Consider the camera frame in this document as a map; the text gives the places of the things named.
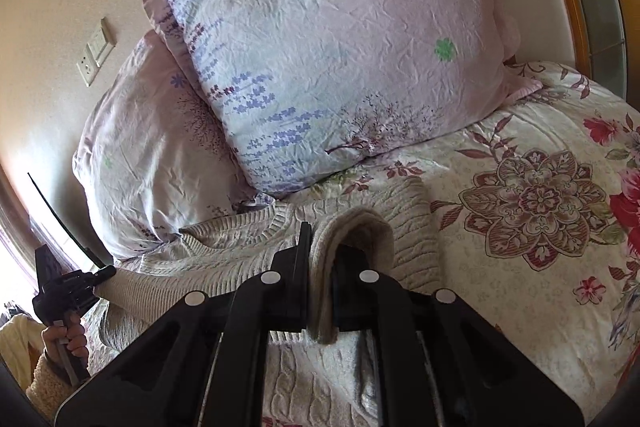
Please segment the left hand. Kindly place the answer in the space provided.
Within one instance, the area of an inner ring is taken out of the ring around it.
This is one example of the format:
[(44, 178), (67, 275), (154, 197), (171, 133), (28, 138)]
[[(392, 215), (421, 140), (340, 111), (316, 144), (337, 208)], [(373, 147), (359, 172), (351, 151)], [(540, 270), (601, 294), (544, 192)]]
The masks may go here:
[(51, 325), (43, 329), (41, 338), (47, 357), (60, 369), (64, 369), (60, 351), (58, 351), (60, 346), (66, 349), (70, 357), (78, 358), (82, 364), (87, 363), (89, 356), (87, 338), (84, 326), (81, 325), (81, 318), (77, 313), (71, 313), (63, 326)]

